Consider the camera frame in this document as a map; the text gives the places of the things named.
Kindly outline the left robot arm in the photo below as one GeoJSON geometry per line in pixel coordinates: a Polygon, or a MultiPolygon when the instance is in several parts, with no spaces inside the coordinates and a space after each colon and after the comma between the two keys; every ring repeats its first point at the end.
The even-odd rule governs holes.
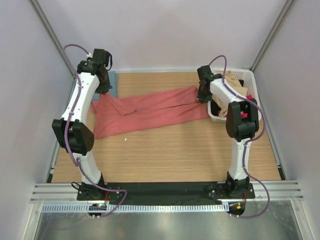
{"type": "Polygon", "coordinates": [[[60,147],[69,154],[81,173],[81,183],[72,183],[77,190],[77,200],[102,200],[106,196],[103,174],[98,169],[93,146],[95,137],[87,126],[87,115],[94,94],[104,95],[112,89],[109,70],[113,65],[112,55],[96,48],[86,52],[86,59],[72,70],[75,86],[69,103],[59,119],[52,121],[52,129],[60,147]]]}

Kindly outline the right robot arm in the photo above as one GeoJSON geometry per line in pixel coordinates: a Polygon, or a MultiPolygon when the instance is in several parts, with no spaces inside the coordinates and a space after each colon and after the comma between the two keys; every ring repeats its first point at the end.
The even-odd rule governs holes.
{"type": "Polygon", "coordinates": [[[259,130],[257,102],[250,102],[236,92],[223,75],[213,73],[209,65],[197,69],[199,88],[197,100],[212,102],[218,97],[227,105],[225,128],[232,138],[231,164],[227,172],[224,190],[231,198],[240,198],[249,189],[248,163],[252,139],[259,130]]]}

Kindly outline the salmon red t-shirt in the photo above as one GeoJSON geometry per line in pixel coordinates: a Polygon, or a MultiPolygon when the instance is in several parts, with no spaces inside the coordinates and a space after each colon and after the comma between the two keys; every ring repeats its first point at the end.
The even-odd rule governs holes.
{"type": "Polygon", "coordinates": [[[95,138],[160,128],[206,119],[207,108],[197,101],[196,86],[116,98],[101,95],[92,103],[95,138]]]}

